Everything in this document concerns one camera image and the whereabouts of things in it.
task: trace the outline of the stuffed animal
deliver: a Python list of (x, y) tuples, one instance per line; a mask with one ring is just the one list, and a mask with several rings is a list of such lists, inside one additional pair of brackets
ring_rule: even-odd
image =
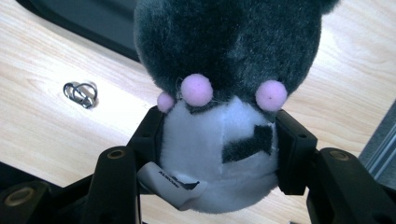
[(318, 51), (337, 0), (140, 0), (135, 45), (163, 93), (161, 167), (206, 182), (206, 213), (253, 205), (277, 183), (275, 117)]

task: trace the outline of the metal ring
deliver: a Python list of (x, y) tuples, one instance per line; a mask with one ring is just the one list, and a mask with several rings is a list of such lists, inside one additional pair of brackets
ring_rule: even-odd
[(69, 82), (64, 84), (64, 95), (86, 109), (95, 106), (97, 94), (98, 91), (96, 87), (89, 83), (78, 84)]

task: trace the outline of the wooden table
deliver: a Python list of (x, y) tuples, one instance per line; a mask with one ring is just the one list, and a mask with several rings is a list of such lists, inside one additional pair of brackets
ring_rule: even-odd
[[(323, 18), (318, 57), (284, 108), (319, 139), (359, 155), (396, 97), (396, 4), (344, 1)], [(66, 82), (93, 82), (86, 110)], [(44, 21), (14, 0), (0, 2), (0, 161), (66, 186), (93, 172), (105, 149), (125, 145), (157, 89), (136, 62)], [(305, 197), (278, 189), (240, 212), (178, 212), (142, 197), (148, 223), (309, 223)]]

